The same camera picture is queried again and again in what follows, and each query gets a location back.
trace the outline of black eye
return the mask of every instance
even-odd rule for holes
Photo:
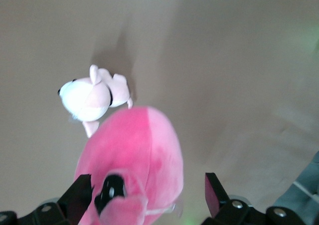
[[[119,175],[113,174],[106,177],[101,193],[94,199],[94,204],[99,215],[108,202],[116,196],[124,197],[124,180]]]

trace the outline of gray floor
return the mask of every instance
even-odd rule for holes
[[[209,215],[205,172],[264,212],[319,150],[318,22],[319,0],[0,0],[0,211],[72,183],[87,138],[57,90],[96,63],[179,135],[184,213],[157,225]]]

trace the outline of plush toy body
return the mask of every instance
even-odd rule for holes
[[[183,160],[169,120],[151,107],[121,109],[87,142],[75,173],[91,174],[81,225],[150,225],[174,207]]]
[[[67,82],[58,94],[73,118],[82,121],[89,138],[99,127],[97,120],[109,107],[133,105],[126,78],[119,74],[112,78],[108,70],[96,65],[91,65],[90,77]]]

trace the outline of black patch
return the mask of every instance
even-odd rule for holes
[[[101,193],[94,199],[94,204],[100,215],[110,200],[116,196],[124,197],[124,180],[119,175],[109,175],[104,180]]]

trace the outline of metal screw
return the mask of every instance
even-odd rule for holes
[[[277,214],[278,216],[282,217],[282,218],[287,215],[284,210],[279,209],[279,208],[274,209],[274,213]]]
[[[51,206],[44,205],[44,207],[41,209],[41,212],[47,212],[51,209]]]
[[[3,222],[4,220],[6,220],[7,217],[8,217],[7,215],[0,214],[0,222]]]
[[[235,208],[238,208],[238,209],[241,209],[243,207],[242,203],[239,202],[239,201],[233,201],[232,202],[232,205],[235,207]]]

